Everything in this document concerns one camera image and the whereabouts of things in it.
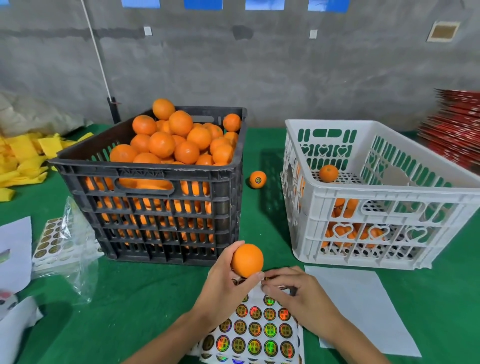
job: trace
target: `white plastic crate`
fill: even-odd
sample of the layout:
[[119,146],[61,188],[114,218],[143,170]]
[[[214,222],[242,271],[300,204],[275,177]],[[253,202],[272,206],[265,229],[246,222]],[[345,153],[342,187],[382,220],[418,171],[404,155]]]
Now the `white plastic crate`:
[[[285,124],[281,179],[292,250],[302,262],[431,268],[480,206],[477,175],[377,121]],[[340,171],[336,183],[318,177],[327,164]],[[342,198],[343,209],[335,209]],[[354,209],[347,210],[349,199],[358,199]]]

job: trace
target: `dark patch on wall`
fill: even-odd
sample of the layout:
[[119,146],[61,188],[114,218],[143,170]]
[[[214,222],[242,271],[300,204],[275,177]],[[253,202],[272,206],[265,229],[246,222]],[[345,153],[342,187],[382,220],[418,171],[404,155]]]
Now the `dark patch on wall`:
[[[128,29],[128,28],[100,28],[94,29],[93,33],[97,38],[113,38],[113,39],[143,39],[145,33],[143,28]],[[43,30],[43,29],[23,29],[20,31],[0,29],[0,37],[12,36],[15,38],[67,38],[69,36],[81,37],[84,40],[91,38],[90,30],[85,29],[55,29],[55,30]]]
[[253,37],[253,29],[244,25],[234,25],[232,33],[235,40],[251,39]]

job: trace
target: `gray wall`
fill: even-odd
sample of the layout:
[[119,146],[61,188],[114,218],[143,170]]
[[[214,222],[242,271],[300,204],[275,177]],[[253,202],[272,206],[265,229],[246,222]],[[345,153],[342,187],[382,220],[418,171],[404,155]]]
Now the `gray wall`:
[[[0,88],[111,122],[80,1],[10,2],[0,9]],[[408,130],[435,109],[434,87],[480,88],[478,0],[351,0],[346,14],[307,12],[308,0],[286,0],[281,12],[223,3],[200,12],[181,0],[160,10],[86,0],[123,119],[168,97],[244,106],[253,126],[374,119]],[[435,20],[462,21],[452,43],[425,42]],[[236,40],[235,25],[252,38]]]

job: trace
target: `stack of red cardboard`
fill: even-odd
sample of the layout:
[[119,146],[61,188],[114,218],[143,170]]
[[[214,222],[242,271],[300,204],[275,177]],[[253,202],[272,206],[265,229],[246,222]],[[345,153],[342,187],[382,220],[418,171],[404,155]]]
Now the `stack of red cardboard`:
[[471,170],[480,172],[480,92],[436,90],[440,111],[418,128],[420,142]]

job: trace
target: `green tablecloth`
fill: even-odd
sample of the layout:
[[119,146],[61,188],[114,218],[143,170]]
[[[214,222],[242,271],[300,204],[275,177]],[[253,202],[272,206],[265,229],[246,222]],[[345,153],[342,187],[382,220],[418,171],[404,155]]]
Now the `green tablecloth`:
[[[91,126],[97,132],[99,126]],[[244,175],[263,170],[265,188],[243,189],[240,238],[258,245],[265,269],[301,265],[291,251],[279,174],[283,165],[285,129],[250,129],[243,154]],[[0,225],[32,217],[34,244],[47,219],[63,214],[68,190],[51,172],[40,185],[15,188],[11,202],[0,204]],[[480,363],[480,313],[477,214],[436,259],[433,269],[376,269],[395,308],[417,343],[423,359],[389,356],[393,363]],[[102,257],[93,301],[78,297],[63,277],[32,281],[19,293],[35,296],[45,317],[28,329],[19,364],[118,363],[165,330],[189,310],[202,288],[208,268],[121,263]],[[375,307],[364,307],[375,315]],[[334,350],[321,349],[305,332],[305,362],[338,363]],[[185,357],[182,363],[196,363]]]

